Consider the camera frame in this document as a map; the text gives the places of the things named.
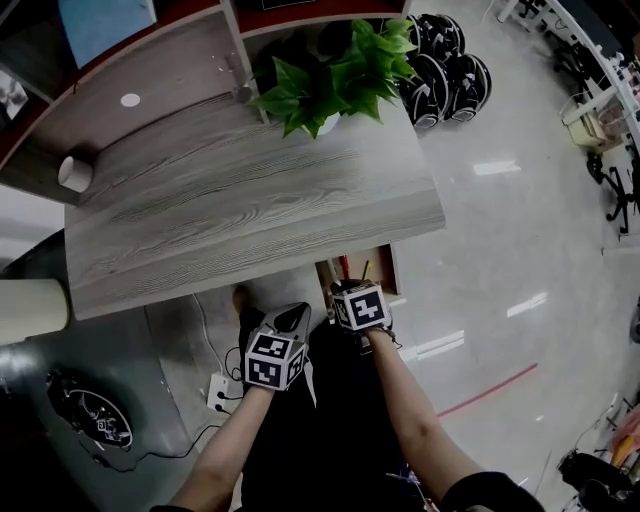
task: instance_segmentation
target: book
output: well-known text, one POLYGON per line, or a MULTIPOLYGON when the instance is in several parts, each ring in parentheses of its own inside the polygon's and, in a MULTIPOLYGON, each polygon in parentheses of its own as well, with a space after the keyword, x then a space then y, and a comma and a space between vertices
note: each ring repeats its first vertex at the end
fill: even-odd
POLYGON ((60 17, 78 68, 153 25, 153 0, 58 0, 60 17))

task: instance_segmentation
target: forearm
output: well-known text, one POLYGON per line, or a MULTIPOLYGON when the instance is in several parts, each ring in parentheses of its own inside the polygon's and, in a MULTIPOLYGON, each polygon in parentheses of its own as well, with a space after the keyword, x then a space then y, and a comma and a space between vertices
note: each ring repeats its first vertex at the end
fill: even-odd
POLYGON ((368 333, 380 382, 400 448, 437 502, 462 478, 482 471, 449 437, 426 393, 388 335, 368 333))
POLYGON ((224 508, 220 504, 233 492, 273 394, 258 386, 247 391, 238 408, 209 440, 171 505, 195 511, 224 508))

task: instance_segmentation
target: white cup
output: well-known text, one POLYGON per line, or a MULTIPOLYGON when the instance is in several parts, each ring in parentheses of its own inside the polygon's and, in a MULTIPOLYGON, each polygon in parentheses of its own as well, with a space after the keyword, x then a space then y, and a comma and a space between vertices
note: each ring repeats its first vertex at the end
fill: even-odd
POLYGON ((58 171, 58 183, 63 187, 84 192, 91 185, 93 168, 86 162, 68 156, 62 161, 58 171))

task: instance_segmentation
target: foot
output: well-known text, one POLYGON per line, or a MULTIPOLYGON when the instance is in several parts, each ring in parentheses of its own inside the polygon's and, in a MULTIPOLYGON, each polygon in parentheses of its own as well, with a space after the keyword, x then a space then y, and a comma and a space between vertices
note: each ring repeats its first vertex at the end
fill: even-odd
POLYGON ((238 285, 236 289, 233 290, 232 301, 233 309, 236 310, 238 316, 240 316, 240 312, 243 309, 255 306, 253 295, 251 295, 249 288, 247 288, 243 284, 238 285))

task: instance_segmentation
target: wall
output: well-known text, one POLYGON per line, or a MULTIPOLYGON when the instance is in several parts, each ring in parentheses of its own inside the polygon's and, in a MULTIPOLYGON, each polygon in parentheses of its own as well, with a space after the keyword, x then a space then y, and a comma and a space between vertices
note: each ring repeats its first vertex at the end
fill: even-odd
POLYGON ((62 228, 62 204, 0 185, 0 269, 62 228))

